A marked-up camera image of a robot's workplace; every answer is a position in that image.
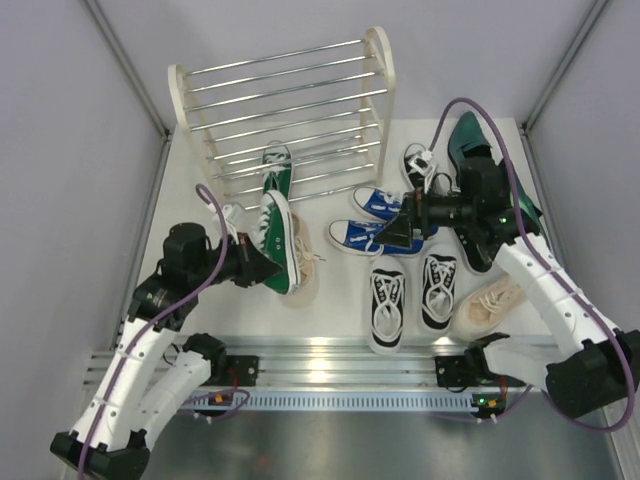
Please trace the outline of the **green sneaker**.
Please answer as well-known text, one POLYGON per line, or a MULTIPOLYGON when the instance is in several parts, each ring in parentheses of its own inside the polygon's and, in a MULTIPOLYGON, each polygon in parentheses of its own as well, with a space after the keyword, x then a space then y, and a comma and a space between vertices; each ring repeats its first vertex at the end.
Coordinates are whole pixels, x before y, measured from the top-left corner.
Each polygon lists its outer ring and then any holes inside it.
POLYGON ((278 191, 288 200, 293 177, 289 148, 280 141, 271 141, 263 150, 261 163, 265 166, 262 173, 263 192, 278 191))
POLYGON ((293 294, 301 283, 294 225, 288 201, 277 190, 261 197, 256 239, 258 250, 281 268, 265 285, 280 295, 293 294))

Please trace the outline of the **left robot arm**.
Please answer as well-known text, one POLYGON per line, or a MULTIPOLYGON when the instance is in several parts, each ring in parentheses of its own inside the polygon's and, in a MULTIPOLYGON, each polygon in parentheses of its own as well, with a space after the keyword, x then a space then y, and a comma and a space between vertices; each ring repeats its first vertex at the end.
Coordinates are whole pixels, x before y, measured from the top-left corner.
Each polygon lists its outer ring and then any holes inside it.
POLYGON ((247 288, 279 272, 248 234, 237 231, 242 213, 237 204, 214 212, 222 229, 218 244, 200 224, 170 228, 154 273, 134 292, 120 343, 93 398, 51 443, 51 452, 79 478, 140 478, 158 437, 189 397, 226 378, 226 346, 209 334, 189 337, 165 374, 153 376, 203 289, 225 281, 247 288))

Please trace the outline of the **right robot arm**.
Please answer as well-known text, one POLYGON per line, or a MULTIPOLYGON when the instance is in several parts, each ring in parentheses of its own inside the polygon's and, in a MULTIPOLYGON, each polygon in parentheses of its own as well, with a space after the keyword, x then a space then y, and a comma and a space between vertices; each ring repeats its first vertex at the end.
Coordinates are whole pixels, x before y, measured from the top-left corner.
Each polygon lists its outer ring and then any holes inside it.
POLYGON ((607 319, 557 262, 537 222, 519 207, 508 161, 475 156, 457 173, 451 193, 429 187, 406 193, 376 242, 408 247, 435 226, 464 229, 481 259, 499 266, 524 291, 557 344, 549 352, 503 333, 474 340, 465 351, 470 379, 487 386, 511 377, 544 391, 572 419, 621 399, 634 407, 638 331, 624 332, 607 319))

